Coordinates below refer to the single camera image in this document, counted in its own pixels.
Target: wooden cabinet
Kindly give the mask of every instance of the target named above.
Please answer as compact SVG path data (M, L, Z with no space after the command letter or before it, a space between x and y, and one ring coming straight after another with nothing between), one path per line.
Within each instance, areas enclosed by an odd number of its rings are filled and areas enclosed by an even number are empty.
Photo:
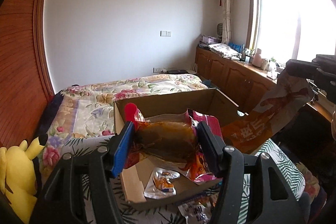
M275 85L252 65L236 63L201 48L197 48L195 62L198 73L218 86L242 112L251 112Z
M250 113L267 91L268 88L264 84L252 82L251 90L249 91L251 95L248 96L244 103L243 112Z
M247 97L250 95L251 87L251 80L245 71L236 66L228 68L223 92L239 105L239 110L241 111L243 111Z
M211 70L210 51L197 48L196 50L196 64L197 72L204 78L209 79Z
M226 64L221 62L220 60L212 60L211 62L211 69L210 69L210 76L209 79L220 89L223 89L223 72L225 71Z

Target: window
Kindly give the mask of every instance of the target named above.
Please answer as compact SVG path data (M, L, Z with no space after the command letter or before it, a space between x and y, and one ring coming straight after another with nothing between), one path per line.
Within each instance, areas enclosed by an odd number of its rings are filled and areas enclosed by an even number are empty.
M250 48L263 58L311 62L316 54L335 54L336 8L331 0L253 0Z

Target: floral blanket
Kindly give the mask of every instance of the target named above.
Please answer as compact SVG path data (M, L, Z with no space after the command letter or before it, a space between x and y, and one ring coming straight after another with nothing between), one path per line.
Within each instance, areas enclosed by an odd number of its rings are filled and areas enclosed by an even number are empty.
M48 143L39 155L42 181L50 175L60 158L61 148L68 141L114 135L114 101L206 88L197 76L189 74L153 75L66 88L62 91L62 104L48 130ZM73 153L81 155L85 150Z

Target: pikachu plush toy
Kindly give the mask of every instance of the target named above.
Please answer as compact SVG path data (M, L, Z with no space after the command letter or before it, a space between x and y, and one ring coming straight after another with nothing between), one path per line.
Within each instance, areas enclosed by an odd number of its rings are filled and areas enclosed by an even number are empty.
M30 146L24 140L20 146L12 146L9 149L0 148L0 190L17 214L28 224L37 198L36 176L33 159L46 145L46 134L34 139Z

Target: cardboard box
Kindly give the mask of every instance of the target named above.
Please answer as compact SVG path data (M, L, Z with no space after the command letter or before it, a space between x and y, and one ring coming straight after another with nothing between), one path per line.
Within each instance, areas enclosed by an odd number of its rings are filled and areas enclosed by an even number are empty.
M117 134L124 126L124 107L128 103L136 104L145 118L167 113L181 114L186 112L187 108L217 117L221 127L241 118L237 113L238 105L217 89L151 95L114 103L114 124ZM163 199L145 198L143 191L155 167L160 167L160 161L155 157L149 157L131 168L124 169L120 174L125 199L136 210L147 210L190 198L219 182L215 180L197 185L181 175L179 179L174 180L175 196Z

